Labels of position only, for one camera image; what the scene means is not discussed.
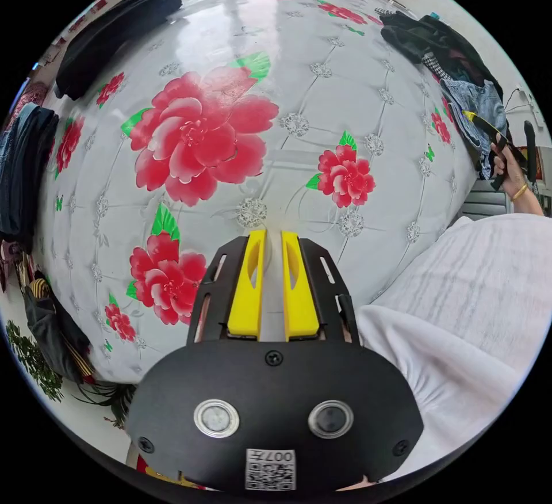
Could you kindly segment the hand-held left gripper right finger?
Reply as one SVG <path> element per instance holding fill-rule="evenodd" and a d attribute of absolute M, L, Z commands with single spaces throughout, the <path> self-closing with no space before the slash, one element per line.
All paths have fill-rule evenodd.
<path fill-rule="evenodd" d="M 316 337 L 319 319 L 297 234 L 282 231 L 281 247 L 285 335 Z"/>

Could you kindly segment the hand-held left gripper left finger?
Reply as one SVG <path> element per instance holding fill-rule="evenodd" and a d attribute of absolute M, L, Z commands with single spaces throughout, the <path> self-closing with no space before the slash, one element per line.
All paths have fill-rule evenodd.
<path fill-rule="evenodd" d="M 230 337 L 260 336 L 265 245 L 266 230 L 250 232 L 227 322 Z"/>

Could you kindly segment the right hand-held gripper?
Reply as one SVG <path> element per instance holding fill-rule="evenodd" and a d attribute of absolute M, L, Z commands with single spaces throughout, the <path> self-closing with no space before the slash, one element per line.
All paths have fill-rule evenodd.
<path fill-rule="evenodd" d="M 486 135 L 488 135 L 493 142 L 496 141 L 497 129 L 492 124 L 488 123 L 486 120 L 484 120 L 481 117 L 477 117 L 477 114 L 474 112 L 462 110 L 462 114 L 477 128 L 481 129 Z M 522 152 L 516 146 L 514 146 L 512 142 L 510 142 L 505 136 L 501 136 L 501 139 L 497 145 L 497 149 L 500 152 L 502 152 L 502 150 L 505 147 L 510 149 L 510 152 L 512 153 L 513 157 L 516 159 L 519 166 L 521 167 L 522 172 L 525 175 L 528 175 L 530 171 L 530 169 L 528 168 L 530 161 L 528 161 L 528 159 L 525 158 Z M 499 190 L 502 187 L 503 181 L 504 181 L 504 175 L 497 175 L 494 177 L 493 181 L 491 182 L 491 187 L 494 190 Z"/>

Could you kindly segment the person's right hand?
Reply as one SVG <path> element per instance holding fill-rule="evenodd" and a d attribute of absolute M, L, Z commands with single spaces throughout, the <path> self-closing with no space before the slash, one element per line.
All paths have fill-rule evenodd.
<path fill-rule="evenodd" d="M 503 177 L 501 187 L 510 201 L 514 203 L 527 191 L 527 183 L 523 170 L 506 141 L 497 132 L 491 149 L 494 153 L 495 173 Z"/>

